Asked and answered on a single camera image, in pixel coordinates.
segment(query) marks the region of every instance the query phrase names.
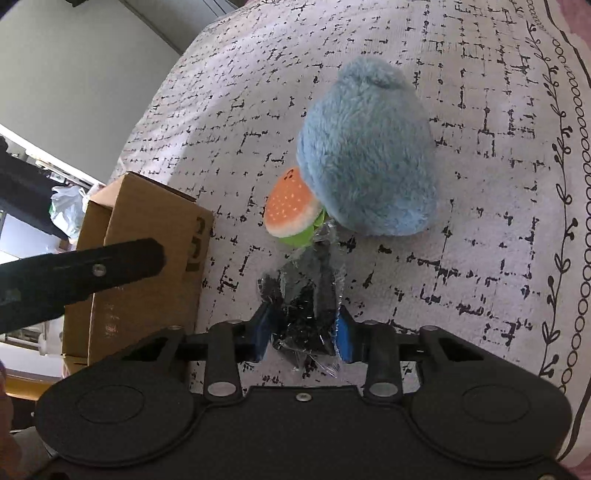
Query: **white patterned tablecloth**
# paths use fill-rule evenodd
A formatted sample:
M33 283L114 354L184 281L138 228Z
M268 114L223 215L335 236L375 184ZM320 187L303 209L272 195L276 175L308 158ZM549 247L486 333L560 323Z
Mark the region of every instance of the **white patterned tablecloth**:
M439 325L560 387L574 414L561 458L579 463L591 452L591 55L554 0L262 0L206 28L115 172L215 213L198 329L258 306L256 279L289 252L263 227L266 196L296 164L310 104L358 55L400 66L416 87L438 145L440 206L409 238L342 232L346 305L404 331ZM241 370L245 387L364 377L360 365L337 379L294 373L273 351Z

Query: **transparent plastic bag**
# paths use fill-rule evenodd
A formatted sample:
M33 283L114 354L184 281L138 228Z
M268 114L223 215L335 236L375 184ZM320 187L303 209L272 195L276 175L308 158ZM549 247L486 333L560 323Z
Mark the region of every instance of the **transparent plastic bag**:
M78 240L86 212L85 192L78 186L53 187L51 221L71 240Z
M297 369L314 361L332 376L340 370L334 335L344 285L345 256L333 220L317 229L309 247L296 250L277 272L259 280L263 300L282 310L273 347Z

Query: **person's hand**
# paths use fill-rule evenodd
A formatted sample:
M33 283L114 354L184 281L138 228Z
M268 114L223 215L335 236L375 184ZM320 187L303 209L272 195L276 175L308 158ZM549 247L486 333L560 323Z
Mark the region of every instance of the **person's hand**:
M10 478L18 479L21 449L10 434L13 415L12 400L6 393L6 369L0 362L0 468Z

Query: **blue fur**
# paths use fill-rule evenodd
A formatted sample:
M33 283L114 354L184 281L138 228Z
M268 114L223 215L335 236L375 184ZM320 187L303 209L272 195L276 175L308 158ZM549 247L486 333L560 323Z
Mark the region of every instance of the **blue fur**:
M402 72L358 58L309 111L300 132L301 175L341 225L367 235L427 227L437 193L435 145Z

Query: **silver bolt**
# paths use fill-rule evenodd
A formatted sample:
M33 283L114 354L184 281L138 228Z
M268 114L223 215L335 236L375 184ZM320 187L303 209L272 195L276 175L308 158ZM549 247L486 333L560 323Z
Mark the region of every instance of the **silver bolt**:
M309 393L303 393L302 392L302 393L298 393L295 396L295 399L297 401L310 401L310 400L312 400L312 395L310 395Z
M236 385L230 382L215 382L208 386L207 391L214 397L229 397L236 391Z
M92 274L95 277L104 277L107 274L107 267L102 263L95 263L92 266Z
M398 387L390 382L376 382L369 387L369 392L376 397L392 397L398 393Z

